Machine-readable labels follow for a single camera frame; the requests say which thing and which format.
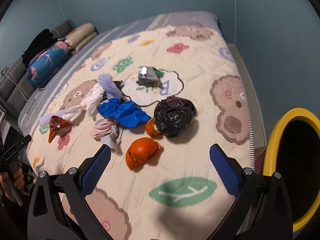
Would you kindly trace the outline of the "silver green snack wrapper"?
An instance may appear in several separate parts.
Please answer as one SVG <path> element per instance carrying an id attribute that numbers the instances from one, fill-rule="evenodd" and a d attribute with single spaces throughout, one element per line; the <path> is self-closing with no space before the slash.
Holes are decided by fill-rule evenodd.
<path id="1" fill-rule="evenodd" d="M 150 66 L 140 66 L 138 68 L 138 80 L 136 84 L 145 87 L 158 85 L 160 78 L 163 76 L 164 72 L 162 70 Z"/>

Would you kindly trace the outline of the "yellow rimmed trash bin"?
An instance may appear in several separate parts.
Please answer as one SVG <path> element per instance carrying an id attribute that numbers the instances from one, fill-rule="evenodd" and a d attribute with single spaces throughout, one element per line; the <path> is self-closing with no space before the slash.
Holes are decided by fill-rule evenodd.
<path id="1" fill-rule="evenodd" d="M 275 172 L 284 180 L 298 232 L 319 208 L 319 118 L 293 108 L 274 126 L 268 140 L 263 175 Z"/>

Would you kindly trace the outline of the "brown shiny wrapper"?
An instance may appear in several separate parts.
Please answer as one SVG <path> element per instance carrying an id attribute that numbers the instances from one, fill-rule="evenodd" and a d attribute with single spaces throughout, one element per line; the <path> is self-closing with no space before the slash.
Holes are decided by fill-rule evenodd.
<path id="1" fill-rule="evenodd" d="M 53 115 L 49 122 L 49 137 L 48 142 L 51 143 L 54 139 L 54 137 L 59 132 L 70 130 L 72 127 L 72 124 L 56 115 Z"/>

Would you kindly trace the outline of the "pink crumpled cloth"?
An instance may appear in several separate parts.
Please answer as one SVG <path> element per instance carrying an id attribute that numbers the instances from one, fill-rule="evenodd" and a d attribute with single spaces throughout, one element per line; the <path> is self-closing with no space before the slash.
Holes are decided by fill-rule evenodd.
<path id="1" fill-rule="evenodd" d="M 112 118 L 98 120 L 90 132 L 93 139 L 109 146 L 113 152 L 117 152 L 122 134 L 123 127 Z"/>

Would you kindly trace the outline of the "large orange peel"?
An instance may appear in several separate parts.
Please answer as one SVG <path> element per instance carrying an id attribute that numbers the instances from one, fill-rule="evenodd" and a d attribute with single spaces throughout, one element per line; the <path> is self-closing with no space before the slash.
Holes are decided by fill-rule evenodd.
<path id="1" fill-rule="evenodd" d="M 152 138 L 139 138 L 127 149 L 125 160 L 129 169 L 144 165 L 148 159 L 158 154 L 161 145 Z"/>

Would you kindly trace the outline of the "grey padded headboard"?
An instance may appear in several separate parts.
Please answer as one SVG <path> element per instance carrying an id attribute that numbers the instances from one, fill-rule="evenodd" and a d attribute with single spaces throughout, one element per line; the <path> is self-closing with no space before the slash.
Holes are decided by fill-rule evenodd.
<path id="1" fill-rule="evenodd" d="M 1 107 L 5 120 L 18 132 L 18 117 L 36 88 L 27 79 L 27 68 L 20 57 L 11 67 L 1 72 Z"/>

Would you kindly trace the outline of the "blue crumpled plastic bag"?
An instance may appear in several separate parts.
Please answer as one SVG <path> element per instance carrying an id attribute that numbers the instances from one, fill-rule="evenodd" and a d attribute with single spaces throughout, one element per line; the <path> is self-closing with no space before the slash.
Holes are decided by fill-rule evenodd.
<path id="1" fill-rule="evenodd" d="M 151 119 L 134 101 L 111 98 L 98 107 L 98 112 L 105 118 L 113 118 L 126 128 L 135 128 Z"/>

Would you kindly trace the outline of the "small orange peel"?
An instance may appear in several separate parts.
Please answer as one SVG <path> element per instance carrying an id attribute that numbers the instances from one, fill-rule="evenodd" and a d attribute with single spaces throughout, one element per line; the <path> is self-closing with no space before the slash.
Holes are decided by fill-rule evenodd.
<path id="1" fill-rule="evenodd" d="M 157 129 L 156 118 L 151 118 L 145 124 L 145 131 L 152 138 L 156 138 L 156 137 L 162 136 L 161 132 Z"/>

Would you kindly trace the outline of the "purple spiky cloth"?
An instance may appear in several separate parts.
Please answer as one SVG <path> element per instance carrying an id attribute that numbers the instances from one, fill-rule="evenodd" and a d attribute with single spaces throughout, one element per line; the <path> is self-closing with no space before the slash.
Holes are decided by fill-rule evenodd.
<path id="1" fill-rule="evenodd" d="M 98 76 L 97 82 L 102 86 L 102 88 L 105 91 L 103 98 L 106 97 L 107 100 L 109 100 L 111 98 L 118 98 L 118 99 L 122 98 L 122 92 L 118 87 L 118 85 L 121 84 L 121 82 L 120 81 L 113 81 L 113 77 L 110 74 L 100 74 Z M 49 124 L 50 119 L 53 115 L 62 117 L 60 110 L 58 110 L 55 113 L 45 114 L 44 116 L 42 116 L 39 119 L 39 125 L 43 126 L 43 125 Z"/>

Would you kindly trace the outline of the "crumpled black plastic bag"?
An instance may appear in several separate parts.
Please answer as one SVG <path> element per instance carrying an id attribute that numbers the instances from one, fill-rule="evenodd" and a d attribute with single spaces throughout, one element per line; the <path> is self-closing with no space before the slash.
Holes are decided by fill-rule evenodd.
<path id="1" fill-rule="evenodd" d="M 190 100 L 177 96 L 161 100 L 154 110 L 157 129 L 169 138 L 184 132 L 196 114 L 196 107 Z"/>

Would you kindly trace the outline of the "cream cartoon bear quilt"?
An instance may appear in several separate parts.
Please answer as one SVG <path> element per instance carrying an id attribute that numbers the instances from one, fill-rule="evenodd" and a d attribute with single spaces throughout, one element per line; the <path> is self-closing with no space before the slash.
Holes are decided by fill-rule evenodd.
<path id="1" fill-rule="evenodd" d="M 245 166 L 251 157 L 238 68 L 198 22 L 100 44 L 48 90 L 30 133 L 28 160 L 51 175 L 110 146 L 85 199 L 114 239 L 207 239 L 234 200 L 210 147 Z"/>

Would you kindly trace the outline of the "black clothing pile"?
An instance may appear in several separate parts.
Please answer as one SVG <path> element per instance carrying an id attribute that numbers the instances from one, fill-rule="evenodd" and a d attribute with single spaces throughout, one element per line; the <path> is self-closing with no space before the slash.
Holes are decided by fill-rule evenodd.
<path id="1" fill-rule="evenodd" d="M 54 34 L 49 29 L 41 31 L 31 42 L 27 50 L 22 55 L 22 62 L 28 68 L 31 60 L 43 50 L 48 49 L 57 41 Z"/>

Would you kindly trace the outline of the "beige folded blanket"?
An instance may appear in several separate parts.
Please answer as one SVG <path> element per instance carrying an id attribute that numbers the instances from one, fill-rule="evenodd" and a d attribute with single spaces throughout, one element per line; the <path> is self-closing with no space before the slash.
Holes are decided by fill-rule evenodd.
<path id="1" fill-rule="evenodd" d="M 64 42 L 71 52 L 77 53 L 96 36 L 95 26 L 92 23 L 85 23 L 66 35 Z"/>

